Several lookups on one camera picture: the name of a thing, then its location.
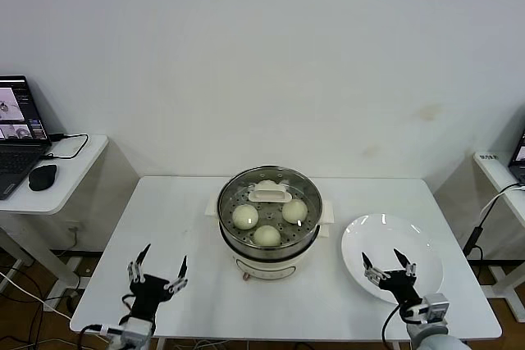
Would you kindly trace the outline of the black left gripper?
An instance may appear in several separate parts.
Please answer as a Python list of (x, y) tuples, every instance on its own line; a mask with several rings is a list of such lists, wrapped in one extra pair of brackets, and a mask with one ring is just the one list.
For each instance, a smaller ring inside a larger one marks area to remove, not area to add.
[(150, 247), (149, 243), (127, 266), (130, 291), (135, 296), (130, 316), (140, 320), (155, 320), (159, 305), (169, 301), (173, 293), (178, 293), (188, 283), (187, 257), (184, 257), (178, 276), (172, 282), (156, 276), (144, 275), (142, 263)]

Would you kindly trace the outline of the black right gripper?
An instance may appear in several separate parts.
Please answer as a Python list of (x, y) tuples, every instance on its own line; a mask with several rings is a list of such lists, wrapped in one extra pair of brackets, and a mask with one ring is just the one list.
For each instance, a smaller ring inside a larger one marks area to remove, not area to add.
[(422, 298), (414, 288), (416, 283), (416, 264), (410, 260), (397, 248), (394, 253), (404, 270), (389, 270), (384, 272), (376, 268), (365, 252), (361, 252), (364, 266), (365, 277), (373, 284), (378, 284), (381, 290), (393, 294), (399, 305), (413, 306), (419, 304)]

